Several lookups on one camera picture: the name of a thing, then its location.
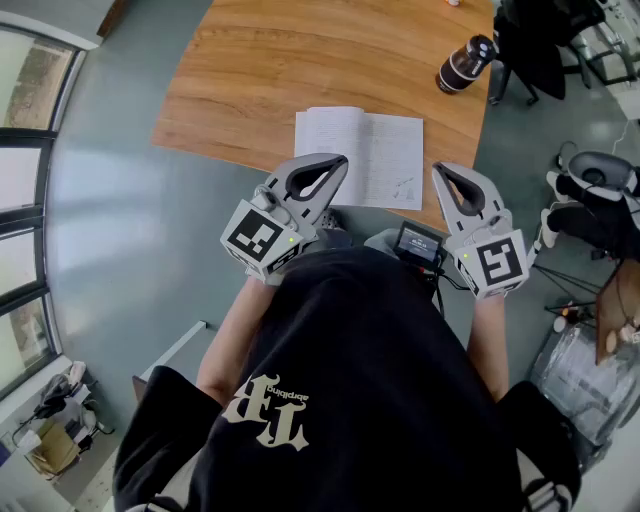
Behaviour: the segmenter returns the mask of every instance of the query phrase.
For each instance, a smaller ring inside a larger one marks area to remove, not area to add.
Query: window frame
[[[0,126],[0,151],[2,148],[38,148],[40,159],[35,181],[33,204],[19,208],[0,210],[0,243],[2,240],[25,233],[33,233],[34,261],[36,279],[31,283],[20,286],[10,292],[0,295],[0,316],[9,314],[17,308],[34,300],[40,300],[43,313],[43,330],[49,350],[42,358],[25,369],[7,386],[0,388],[0,401],[13,393],[18,387],[33,377],[36,373],[50,364],[62,354],[55,318],[52,316],[51,296],[47,284],[46,255],[45,255],[45,201],[49,179],[51,155],[66,104],[73,85],[77,79],[80,67],[86,57],[86,51],[69,45],[63,41],[22,28],[0,23],[0,30],[24,34],[40,40],[50,42],[61,49],[72,51],[65,76],[57,91],[57,97],[46,130],[36,128],[10,128]]]

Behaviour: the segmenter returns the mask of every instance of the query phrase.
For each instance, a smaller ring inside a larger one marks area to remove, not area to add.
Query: gray floor
[[[132,2],[123,23],[89,54],[53,156],[46,249],[55,316],[65,352],[100,380],[120,427],[134,410],[131,376],[197,320],[218,325],[244,280],[219,237],[238,201],[265,175],[149,142],[169,81],[209,3]],[[503,104],[487,107],[476,168],[495,180],[530,242],[548,200],[544,175],[560,143],[610,150],[624,118],[604,88],[588,91],[577,77],[568,78],[565,102],[544,97],[528,109],[525,98],[514,79]],[[638,133],[630,132],[619,153],[638,161]],[[376,209],[344,212],[360,240],[402,220]],[[611,270],[566,239],[540,261],[600,282]],[[442,287],[447,319],[464,340],[472,298]],[[513,382],[526,375],[549,328],[543,305],[561,296],[540,275],[510,295]]]

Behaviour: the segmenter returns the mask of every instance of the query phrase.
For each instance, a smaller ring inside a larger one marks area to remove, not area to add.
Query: window
[[[49,128],[74,52],[40,37],[0,30],[0,114],[7,128]]]
[[[0,26],[0,400],[58,355],[47,311],[49,160],[84,52]]]

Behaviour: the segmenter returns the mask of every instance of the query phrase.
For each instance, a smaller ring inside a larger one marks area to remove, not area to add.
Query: glass
[[[627,345],[596,366],[595,330],[575,326],[563,331],[548,357],[538,358],[534,381],[584,437],[600,446],[635,395],[636,360],[635,347]]]
[[[0,29],[0,115],[7,128],[46,130],[73,52]]]
[[[42,300],[0,317],[0,392],[51,352]]]
[[[35,280],[33,231],[0,239],[0,296]]]
[[[34,203],[39,148],[0,148],[0,211]]]

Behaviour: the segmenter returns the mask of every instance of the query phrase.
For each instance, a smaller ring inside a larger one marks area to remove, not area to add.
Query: office chair
[[[569,45],[569,48],[578,57],[579,66],[572,66],[573,72],[576,68],[582,74],[583,83],[589,88],[590,83],[585,82],[584,70],[588,66],[591,72],[598,77],[603,85],[613,85],[621,82],[635,82],[638,79],[638,72],[634,67],[634,57],[631,55],[629,45],[624,38],[618,34],[606,21],[593,27],[597,39],[602,42],[607,50],[594,54],[589,43],[583,34],[579,34]],[[625,68],[625,74],[618,77],[609,78],[606,76],[602,59],[609,55],[618,55]]]
[[[588,27],[605,19],[597,0],[504,0],[495,19],[498,34],[498,60],[505,64],[500,90],[490,99],[502,100],[511,71],[514,71],[532,94],[527,104],[538,101],[532,85],[557,99],[564,99],[564,74],[580,72],[590,87],[587,63],[571,40]],[[556,46],[570,47],[578,66],[562,67]]]
[[[494,23],[498,46],[496,59],[504,64],[504,69],[498,93],[489,98],[489,102],[497,105],[502,101],[512,72],[531,94],[527,105],[540,99],[534,86],[554,98],[564,99],[564,70],[555,44],[520,29],[509,21],[503,7],[498,9]]]

